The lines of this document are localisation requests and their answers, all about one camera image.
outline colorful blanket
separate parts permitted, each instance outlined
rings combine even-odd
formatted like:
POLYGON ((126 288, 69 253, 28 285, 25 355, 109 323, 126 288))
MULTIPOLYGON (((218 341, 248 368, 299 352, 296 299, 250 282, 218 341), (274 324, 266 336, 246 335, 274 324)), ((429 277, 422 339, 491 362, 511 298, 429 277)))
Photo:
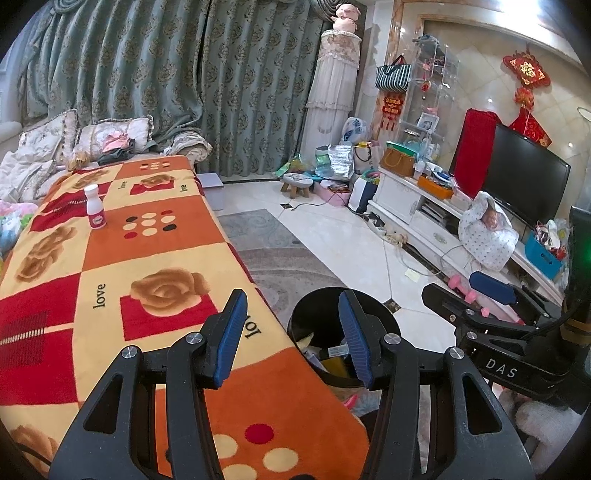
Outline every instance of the colorful blanket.
MULTIPOLYGON (((170 346, 241 288, 250 318, 233 371, 220 390, 206 393, 225 479, 359 477, 365 429, 277 322, 186 157, 65 177, 23 231, 2 276, 0 419, 43 457, 54 456, 124 346, 170 346), (91 183, 105 206, 107 224, 98 230, 86 216, 83 189, 91 183)), ((170 476, 164 398, 157 390, 158 468, 170 476)))

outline pink dumbbell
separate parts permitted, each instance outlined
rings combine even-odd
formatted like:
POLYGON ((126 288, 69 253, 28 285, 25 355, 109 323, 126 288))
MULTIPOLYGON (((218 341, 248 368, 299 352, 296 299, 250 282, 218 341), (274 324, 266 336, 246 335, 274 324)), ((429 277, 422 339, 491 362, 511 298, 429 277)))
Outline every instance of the pink dumbbell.
MULTIPOLYGON (((478 292, 476 290, 466 288, 464 285, 462 285, 462 277, 458 274, 449 279, 447 286, 452 290, 461 291, 465 296, 466 303, 473 303, 478 296, 478 292)), ((480 313, 483 317, 488 317, 491 314, 491 311, 487 308, 482 308, 480 309, 480 313)))

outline gray carpet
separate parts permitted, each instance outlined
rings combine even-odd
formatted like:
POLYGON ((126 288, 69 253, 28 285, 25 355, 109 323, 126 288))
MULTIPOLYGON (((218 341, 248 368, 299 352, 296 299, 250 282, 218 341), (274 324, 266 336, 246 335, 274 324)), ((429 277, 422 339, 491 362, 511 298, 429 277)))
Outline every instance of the gray carpet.
POLYGON ((322 287, 344 287, 316 256, 267 210, 218 217, 281 324, 296 303, 322 287))

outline bottle cap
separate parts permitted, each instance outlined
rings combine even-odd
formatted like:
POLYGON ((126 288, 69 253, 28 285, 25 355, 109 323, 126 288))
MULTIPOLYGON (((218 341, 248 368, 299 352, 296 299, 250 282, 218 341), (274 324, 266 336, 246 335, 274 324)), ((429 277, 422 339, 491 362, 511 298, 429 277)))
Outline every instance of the bottle cap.
POLYGON ((99 194, 99 186, 96 183, 91 183, 87 187, 84 187, 84 193, 87 197, 92 197, 99 194))

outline striped bag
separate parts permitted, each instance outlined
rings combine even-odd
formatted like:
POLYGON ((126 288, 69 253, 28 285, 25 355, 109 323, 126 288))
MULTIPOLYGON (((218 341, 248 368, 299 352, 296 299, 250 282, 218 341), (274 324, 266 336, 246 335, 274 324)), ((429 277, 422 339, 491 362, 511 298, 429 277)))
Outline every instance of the striped bag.
POLYGON ((393 64, 378 67, 376 88, 383 92, 406 93, 412 68, 412 64, 404 60, 404 55, 399 55, 393 64))

